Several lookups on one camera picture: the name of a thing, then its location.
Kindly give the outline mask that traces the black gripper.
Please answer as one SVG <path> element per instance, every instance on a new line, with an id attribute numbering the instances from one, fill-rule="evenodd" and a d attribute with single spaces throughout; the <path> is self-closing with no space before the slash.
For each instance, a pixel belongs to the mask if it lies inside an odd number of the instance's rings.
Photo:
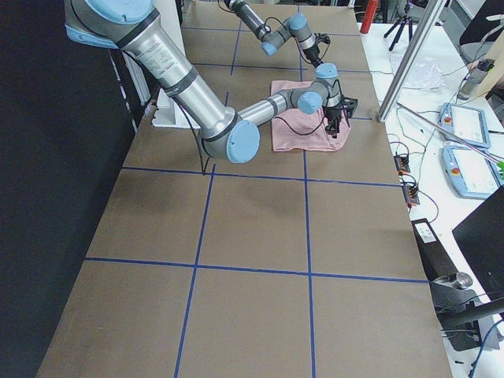
<path id="1" fill-rule="evenodd" d="M 339 123 L 341 120 L 346 119 L 345 105 L 340 102 L 334 106 L 325 106 L 324 115 L 328 122 L 325 131 L 330 136 L 337 136 L 339 134 Z"/>
<path id="2" fill-rule="evenodd" d="M 302 52 L 308 63 L 310 63 L 315 69 L 322 65 L 324 62 L 319 57 L 320 50 L 317 44 L 313 44 L 310 47 L 303 48 Z"/>

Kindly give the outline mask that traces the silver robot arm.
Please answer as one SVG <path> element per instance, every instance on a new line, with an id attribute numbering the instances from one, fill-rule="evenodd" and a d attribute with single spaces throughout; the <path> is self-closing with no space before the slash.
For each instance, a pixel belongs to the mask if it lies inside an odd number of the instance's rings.
<path id="1" fill-rule="evenodd" d="M 328 46 L 331 40 L 327 34 L 312 32 L 303 13 L 296 13 L 285 20 L 276 17 L 262 20 L 245 1 L 224 1 L 224 4 L 254 33 L 267 56 L 276 54 L 289 39 L 294 39 L 307 63 L 314 68 L 323 63 L 324 55 L 318 45 L 324 43 Z"/>
<path id="2" fill-rule="evenodd" d="M 248 162 L 260 146 L 259 126 L 288 109 L 305 114 L 321 109 L 330 132 L 337 132 L 345 98 L 336 66 L 324 63 L 318 49 L 328 36 L 313 33 L 302 13 L 288 17 L 273 31 L 246 2 L 225 5 L 255 34 L 269 56 L 295 39 L 315 68 L 315 80 L 308 87 L 281 90 L 237 111 L 223 104 L 172 41 L 151 1 L 66 1 L 65 28 L 74 42 L 132 53 L 165 94 L 187 111 L 187 121 L 200 127 L 194 134 L 198 151 L 212 158 Z"/>

